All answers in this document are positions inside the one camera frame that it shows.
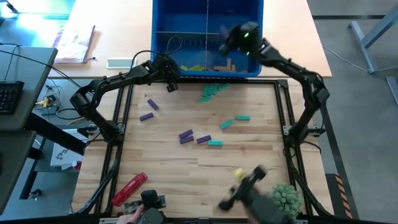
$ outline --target book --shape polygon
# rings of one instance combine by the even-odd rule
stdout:
[[[58,50],[54,63],[86,63],[94,29],[88,24],[62,26],[52,46]]]

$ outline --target wooden block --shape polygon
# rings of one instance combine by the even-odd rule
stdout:
[[[227,69],[228,71],[232,70],[231,65],[232,65],[232,59],[228,58],[228,59],[226,60],[226,69]]]
[[[214,70],[228,71],[226,66],[214,66]]]

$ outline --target purple block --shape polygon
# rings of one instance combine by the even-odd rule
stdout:
[[[209,141],[209,140],[211,140],[211,136],[205,136],[205,137],[202,137],[202,138],[198,138],[197,139],[197,143],[200,144],[200,143],[203,143],[203,142],[206,142],[206,141]]]
[[[191,134],[193,134],[193,131],[192,131],[192,129],[189,129],[188,131],[185,131],[184,133],[182,133],[182,134],[180,134],[178,136],[180,136],[180,139],[181,139],[181,138],[185,138],[185,137],[187,137],[187,136],[189,136]]]
[[[149,114],[145,114],[145,115],[142,115],[141,117],[139,117],[139,120],[140,121],[145,121],[146,119],[153,118],[153,117],[154,117],[154,114],[153,113],[149,113]]]
[[[150,106],[151,106],[154,110],[159,110],[159,107],[156,105],[156,103],[155,103],[153,100],[149,99],[149,100],[148,100],[148,103],[150,104]]]
[[[180,139],[180,144],[184,144],[190,141],[193,141],[193,136],[188,136],[186,138]]]

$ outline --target spiky green ball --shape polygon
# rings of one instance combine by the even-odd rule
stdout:
[[[278,184],[272,189],[269,196],[279,207],[279,210],[290,218],[296,218],[301,212],[302,199],[293,186]]]

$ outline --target gray table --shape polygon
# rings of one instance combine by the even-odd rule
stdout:
[[[26,158],[32,157],[32,155],[35,155],[33,159],[40,157],[41,152],[32,149],[36,133],[80,154],[83,154],[85,146],[84,142],[32,113],[50,67],[18,56],[13,56],[11,59],[11,55],[5,52],[11,53],[13,50],[14,46],[0,46],[0,80],[4,80],[11,61],[6,80],[22,81],[25,84],[15,113],[0,115],[0,168],[2,169],[0,174],[0,214],[4,211]],[[52,65],[57,50],[18,47],[14,53]]]

